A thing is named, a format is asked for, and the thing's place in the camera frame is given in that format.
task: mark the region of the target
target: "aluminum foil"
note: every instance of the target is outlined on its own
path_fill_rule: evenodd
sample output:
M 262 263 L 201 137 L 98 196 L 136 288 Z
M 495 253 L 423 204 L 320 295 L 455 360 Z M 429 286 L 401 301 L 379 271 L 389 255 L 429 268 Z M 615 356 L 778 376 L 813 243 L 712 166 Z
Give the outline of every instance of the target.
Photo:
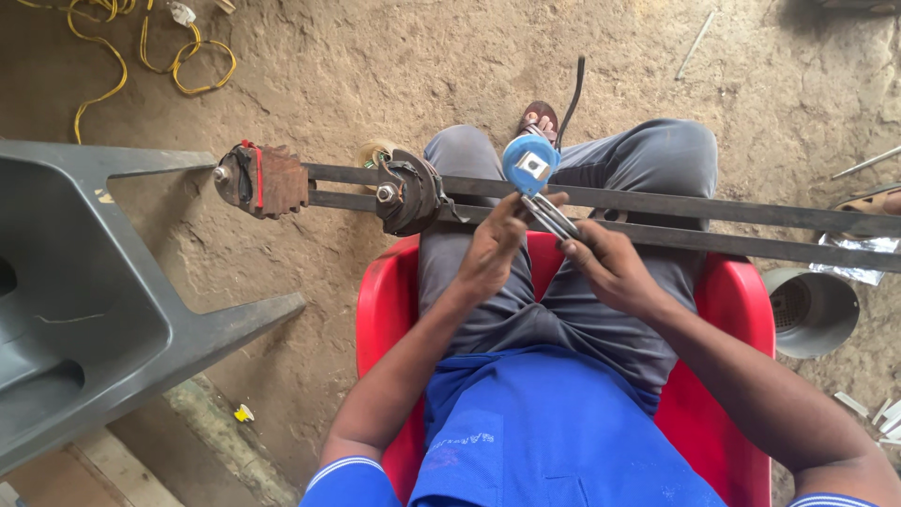
M 824 234 L 820 238 L 820 244 L 828 244 L 830 246 L 838 246 L 847 248 L 848 250 L 866 250 L 868 252 L 882 252 L 891 254 L 898 246 L 899 240 L 890 237 L 874 237 L 863 241 L 853 241 L 841 237 L 835 237 L 830 234 Z M 876 270 L 863 270 L 860 268 L 842 268 L 838 266 L 827 266 L 826 264 L 810 264 L 810 270 L 815 272 L 828 272 L 837 274 L 851 280 L 862 281 L 870 285 L 879 285 L 884 272 Z

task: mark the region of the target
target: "gray trousers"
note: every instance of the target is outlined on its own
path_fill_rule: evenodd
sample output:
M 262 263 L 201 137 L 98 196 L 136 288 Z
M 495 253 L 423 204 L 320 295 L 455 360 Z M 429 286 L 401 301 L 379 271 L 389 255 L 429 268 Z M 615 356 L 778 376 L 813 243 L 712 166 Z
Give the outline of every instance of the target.
M 473 126 L 442 130 L 425 147 L 425 158 L 441 175 L 503 179 L 494 147 Z M 551 184 L 710 198 L 716 188 L 716 140 L 697 122 L 652 120 L 628 132 L 564 148 Z M 472 206 L 492 207 L 497 202 L 452 197 Z M 630 212 L 628 221 L 707 229 L 706 221 L 696 218 Z M 421 234 L 420 315 L 432 307 L 457 274 L 473 230 L 471 225 L 439 222 Z M 693 291 L 705 253 L 646 245 L 636 245 L 636 249 L 654 280 L 695 310 Z M 632 386 L 660 394 L 677 358 L 656 332 L 639 319 L 600 303 L 569 261 L 560 266 L 542 300 L 536 301 L 531 269 L 524 244 L 504 288 L 469 315 L 446 356 L 552 344 L 599 359 Z

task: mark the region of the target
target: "blue polo shirt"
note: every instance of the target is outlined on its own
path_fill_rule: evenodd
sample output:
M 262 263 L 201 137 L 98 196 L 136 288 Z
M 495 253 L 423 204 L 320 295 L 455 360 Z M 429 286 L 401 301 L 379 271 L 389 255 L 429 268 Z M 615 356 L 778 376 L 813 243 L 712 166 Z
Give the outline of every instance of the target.
M 656 404 L 556 346 L 445 359 L 426 389 L 427 452 L 409 505 L 723 506 L 654 425 Z M 799 505 L 869 507 L 821 497 L 832 503 Z M 301 506 L 325 505 L 400 502 L 378 463 L 350 456 L 310 481 Z

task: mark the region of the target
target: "nut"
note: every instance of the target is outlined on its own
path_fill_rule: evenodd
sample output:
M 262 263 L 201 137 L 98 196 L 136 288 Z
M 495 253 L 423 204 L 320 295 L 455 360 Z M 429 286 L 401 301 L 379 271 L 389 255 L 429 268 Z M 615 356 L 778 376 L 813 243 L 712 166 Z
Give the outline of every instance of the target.
M 394 183 L 382 183 L 376 189 L 376 199 L 382 204 L 394 204 L 397 201 L 397 186 Z
M 213 180 L 216 183 L 228 183 L 228 180 L 232 178 L 232 172 L 223 166 L 219 166 L 213 169 Z

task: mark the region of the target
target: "red tape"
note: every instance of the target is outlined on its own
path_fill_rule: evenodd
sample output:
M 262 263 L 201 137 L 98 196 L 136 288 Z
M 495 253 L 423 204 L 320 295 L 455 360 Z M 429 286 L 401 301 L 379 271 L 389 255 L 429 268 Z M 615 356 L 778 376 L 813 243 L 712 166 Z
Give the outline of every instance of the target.
M 263 151 L 256 144 L 246 139 L 241 140 L 241 146 L 245 148 L 253 148 L 257 151 L 257 207 L 263 208 Z

